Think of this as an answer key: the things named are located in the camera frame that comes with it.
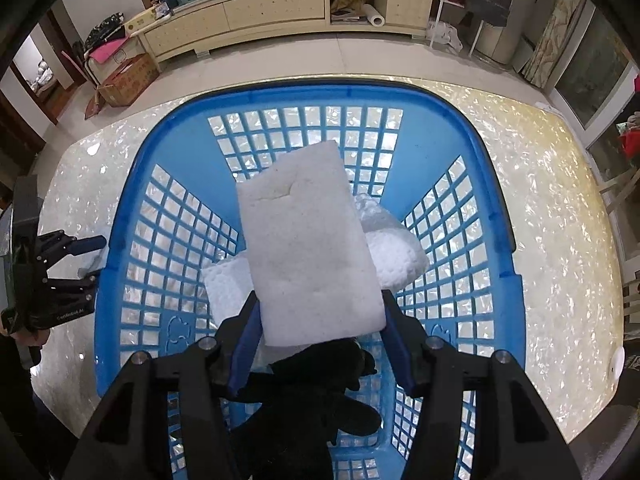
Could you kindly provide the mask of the white textured towel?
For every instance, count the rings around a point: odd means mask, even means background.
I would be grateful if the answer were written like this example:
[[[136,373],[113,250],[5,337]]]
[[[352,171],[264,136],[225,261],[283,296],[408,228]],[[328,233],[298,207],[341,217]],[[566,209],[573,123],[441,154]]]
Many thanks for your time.
[[[420,278],[428,269],[420,240],[371,196],[354,202],[381,288],[399,292]]]

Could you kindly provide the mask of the black plush toy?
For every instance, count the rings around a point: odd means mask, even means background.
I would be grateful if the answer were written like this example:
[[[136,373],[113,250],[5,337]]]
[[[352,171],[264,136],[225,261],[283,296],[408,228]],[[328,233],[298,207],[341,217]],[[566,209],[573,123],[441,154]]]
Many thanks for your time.
[[[331,479],[328,445],[341,431],[369,437],[381,426],[380,413],[346,396],[359,379],[376,373],[371,353],[354,338],[313,344],[271,364],[269,373],[251,372],[233,402],[260,408],[229,431],[239,479]]]

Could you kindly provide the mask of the white sponge block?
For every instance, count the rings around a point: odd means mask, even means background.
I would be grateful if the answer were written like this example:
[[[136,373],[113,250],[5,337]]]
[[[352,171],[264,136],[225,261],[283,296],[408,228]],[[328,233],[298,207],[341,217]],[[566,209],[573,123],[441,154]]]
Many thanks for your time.
[[[236,192],[268,346],[385,327],[381,286],[335,142],[283,155]]]

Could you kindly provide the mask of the cardboard box on floor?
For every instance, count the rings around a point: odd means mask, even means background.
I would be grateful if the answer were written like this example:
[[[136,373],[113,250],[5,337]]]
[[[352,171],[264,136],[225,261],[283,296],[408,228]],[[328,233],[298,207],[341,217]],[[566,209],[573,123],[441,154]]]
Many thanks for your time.
[[[129,106],[159,74],[152,58],[147,53],[139,54],[108,76],[99,85],[98,92],[112,107]]]

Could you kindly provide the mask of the blue plastic basket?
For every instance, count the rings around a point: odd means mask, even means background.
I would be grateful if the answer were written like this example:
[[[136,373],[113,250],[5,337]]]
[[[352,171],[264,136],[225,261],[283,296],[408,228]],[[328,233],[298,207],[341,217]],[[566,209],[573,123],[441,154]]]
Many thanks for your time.
[[[459,351],[506,350],[524,360],[511,220],[470,113],[405,84],[290,81],[184,103],[142,143],[96,295],[99,394],[134,353],[169,356],[213,335],[230,298],[204,272],[257,245],[269,249],[268,290],[293,287],[295,316],[314,296],[330,304],[344,297],[347,232],[326,211],[285,205],[249,228],[238,202],[240,184],[322,142],[334,152],[306,158],[303,173],[343,170],[354,194],[382,206],[420,243],[427,267],[399,289],[401,310]]]

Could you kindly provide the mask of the small white round device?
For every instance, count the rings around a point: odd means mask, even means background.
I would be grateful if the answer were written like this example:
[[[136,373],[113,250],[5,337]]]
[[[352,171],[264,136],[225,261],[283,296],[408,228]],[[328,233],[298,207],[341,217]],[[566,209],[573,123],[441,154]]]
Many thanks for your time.
[[[623,346],[617,347],[612,355],[610,366],[610,375],[616,382],[620,379],[620,375],[623,373],[625,364],[625,349]]]

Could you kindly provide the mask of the patterned curtain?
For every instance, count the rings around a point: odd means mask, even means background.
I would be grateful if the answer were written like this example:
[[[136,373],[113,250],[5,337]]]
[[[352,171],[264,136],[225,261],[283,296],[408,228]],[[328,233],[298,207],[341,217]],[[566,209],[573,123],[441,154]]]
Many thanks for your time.
[[[523,77],[534,87],[543,89],[564,51],[584,0],[554,0],[536,48],[524,66]]]

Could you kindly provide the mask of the paper towel roll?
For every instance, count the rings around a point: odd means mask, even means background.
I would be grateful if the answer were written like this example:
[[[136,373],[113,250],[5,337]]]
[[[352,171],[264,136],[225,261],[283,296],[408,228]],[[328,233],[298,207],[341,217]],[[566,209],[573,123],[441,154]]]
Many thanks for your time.
[[[364,4],[361,7],[362,15],[367,19],[368,23],[373,27],[380,28],[385,25],[384,16],[370,4]]]

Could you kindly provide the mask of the cream tv cabinet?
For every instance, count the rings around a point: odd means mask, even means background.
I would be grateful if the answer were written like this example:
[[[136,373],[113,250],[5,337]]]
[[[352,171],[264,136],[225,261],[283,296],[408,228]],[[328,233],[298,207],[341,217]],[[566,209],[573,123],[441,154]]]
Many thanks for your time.
[[[332,0],[195,0],[136,32],[142,47],[160,65],[186,52],[209,51],[243,42],[306,34],[382,32],[426,37],[433,0],[366,0],[382,16],[339,21]]]

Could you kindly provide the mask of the standing air conditioner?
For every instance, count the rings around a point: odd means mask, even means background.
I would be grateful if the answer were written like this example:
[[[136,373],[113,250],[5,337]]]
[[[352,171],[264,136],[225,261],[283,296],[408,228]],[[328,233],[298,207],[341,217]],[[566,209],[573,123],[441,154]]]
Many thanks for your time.
[[[516,72],[533,56],[554,0],[512,0],[506,26],[484,24],[474,53]]]

